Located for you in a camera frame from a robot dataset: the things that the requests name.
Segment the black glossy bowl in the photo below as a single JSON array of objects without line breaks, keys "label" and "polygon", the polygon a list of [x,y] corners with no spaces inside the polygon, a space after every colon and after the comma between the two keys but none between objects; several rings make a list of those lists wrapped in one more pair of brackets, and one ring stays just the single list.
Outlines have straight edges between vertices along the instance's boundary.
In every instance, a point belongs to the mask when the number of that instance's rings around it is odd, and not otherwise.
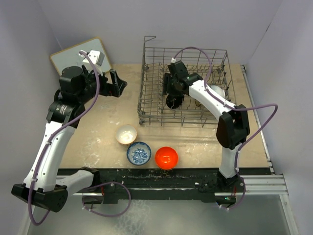
[{"label": "black glossy bowl", "polygon": [[170,109],[177,109],[179,108],[184,101],[183,95],[171,95],[168,94],[166,97],[166,105]]}]

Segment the grey wire dish rack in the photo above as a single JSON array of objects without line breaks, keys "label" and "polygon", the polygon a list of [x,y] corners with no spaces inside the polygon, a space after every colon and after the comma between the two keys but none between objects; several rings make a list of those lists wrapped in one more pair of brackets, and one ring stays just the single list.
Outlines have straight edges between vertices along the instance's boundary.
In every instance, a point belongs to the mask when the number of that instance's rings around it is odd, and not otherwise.
[{"label": "grey wire dish rack", "polygon": [[166,105],[167,95],[162,94],[163,75],[168,73],[168,65],[173,56],[181,60],[189,73],[197,73],[205,78],[211,71],[208,85],[216,85],[225,90],[226,99],[236,103],[232,72],[228,53],[225,49],[181,50],[175,47],[156,46],[155,36],[145,36],[142,53],[141,87],[137,105],[139,123],[161,125],[173,123],[178,126],[188,124],[216,124],[217,120],[203,106],[195,106],[194,99],[186,96],[182,105],[170,109]]}]

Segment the white ceramic bowl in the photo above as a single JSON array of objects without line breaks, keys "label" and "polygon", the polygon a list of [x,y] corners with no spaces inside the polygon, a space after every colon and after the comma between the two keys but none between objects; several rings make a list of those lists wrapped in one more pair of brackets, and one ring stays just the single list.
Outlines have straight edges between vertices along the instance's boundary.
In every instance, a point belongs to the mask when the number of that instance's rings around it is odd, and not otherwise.
[{"label": "white ceramic bowl", "polygon": [[222,88],[220,88],[219,86],[216,86],[216,85],[211,85],[210,87],[214,92],[216,92],[218,95],[220,95],[222,98],[225,99],[225,97],[226,97],[225,90],[223,90]]}]

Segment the brown rimmed cream bowl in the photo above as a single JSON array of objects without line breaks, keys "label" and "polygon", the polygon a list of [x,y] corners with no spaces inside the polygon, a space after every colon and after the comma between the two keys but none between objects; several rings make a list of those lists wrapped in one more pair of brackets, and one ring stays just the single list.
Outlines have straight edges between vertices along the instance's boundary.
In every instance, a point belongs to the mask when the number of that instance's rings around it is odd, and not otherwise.
[{"label": "brown rimmed cream bowl", "polygon": [[200,106],[202,105],[202,104],[201,104],[198,100],[196,100],[196,99],[194,100],[194,102],[195,102],[195,106],[196,106],[196,107],[200,107]]}]

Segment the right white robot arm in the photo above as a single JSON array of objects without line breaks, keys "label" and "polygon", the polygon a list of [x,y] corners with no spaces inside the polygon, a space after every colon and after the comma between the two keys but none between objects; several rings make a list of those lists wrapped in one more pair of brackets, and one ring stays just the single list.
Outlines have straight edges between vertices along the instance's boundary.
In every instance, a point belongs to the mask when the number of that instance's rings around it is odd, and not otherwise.
[{"label": "right white robot arm", "polygon": [[169,72],[164,75],[163,91],[168,102],[177,108],[178,100],[189,96],[202,104],[218,121],[216,138],[222,146],[222,160],[217,174],[217,185],[230,191],[238,177],[239,148],[250,134],[248,114],[244,105],[235,105],[214,91],[197,73],[189,73],[185,64],[172,59]]}]

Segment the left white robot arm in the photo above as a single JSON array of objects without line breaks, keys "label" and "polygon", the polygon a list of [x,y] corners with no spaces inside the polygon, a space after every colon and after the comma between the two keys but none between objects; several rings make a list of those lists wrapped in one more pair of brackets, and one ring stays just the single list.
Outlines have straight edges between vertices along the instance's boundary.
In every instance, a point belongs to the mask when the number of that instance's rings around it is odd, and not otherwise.
[{"label": "left white robot arm", "polygon": [[23,183],[13,185],[11,193],[29,207],[37,206],[59,212],[67,198],[87,189],[99,190],[100,172],[82,167],[70,176],[57,180],[57,173],[65,149],[76,131],[85,104],[98,95],[120,97],[127,82],[117,72],[110,70],[111,83],[104,74],[95,75],[85,66],[63,69],[59,78],[60,88],[48,109],[44,138],[36,160]]}]

